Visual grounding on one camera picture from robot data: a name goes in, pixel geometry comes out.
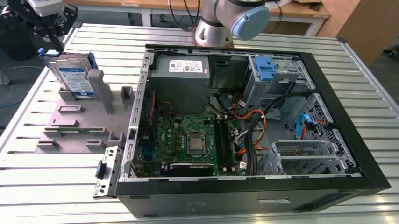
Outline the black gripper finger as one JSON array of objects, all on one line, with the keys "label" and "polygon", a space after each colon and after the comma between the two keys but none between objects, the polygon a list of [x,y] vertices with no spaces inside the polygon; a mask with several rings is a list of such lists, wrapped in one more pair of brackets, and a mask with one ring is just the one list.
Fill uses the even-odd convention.
[{"label": "black gripper finger", "polygon": [[52,43],[57,50],[57,4],[8,4],[0,18]]},{"label": "black gripper finger", "polygon": [[57,32],[57,44],[56,44],[56,51],[64,50],[63,39],[64,35],[68,34],[72,25],[77,18],[77,7],[73,5],[64,5],[63,12],[59,13],[56,19],[56,32]]}]

